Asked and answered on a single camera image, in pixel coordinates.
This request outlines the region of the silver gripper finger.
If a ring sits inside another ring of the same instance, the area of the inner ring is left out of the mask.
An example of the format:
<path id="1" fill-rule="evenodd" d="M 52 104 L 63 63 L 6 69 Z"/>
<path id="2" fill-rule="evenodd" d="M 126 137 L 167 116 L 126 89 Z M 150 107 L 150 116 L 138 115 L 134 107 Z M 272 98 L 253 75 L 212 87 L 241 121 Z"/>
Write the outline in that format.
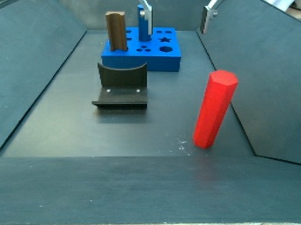
<path id="1" fill-rule="evenodd" d="M 218 0 L 210 0 L 209 4 L 204 6 L 202 20 L 200 26 L 200 31 L 202 34 L 205 34 L 209 30 L 209 21 L 213 19 L 214 16 L 218 15 L 218 10 L 216 9 L 217 3 Z"/>
<path id="2" fill-rule="evenodd" d="M 147 0 L 139 0 L 139 3 L 143 8 L 142 16 L 149 23 L 149 35 L 153 35 L 153 7 L 149 4 Z"/>

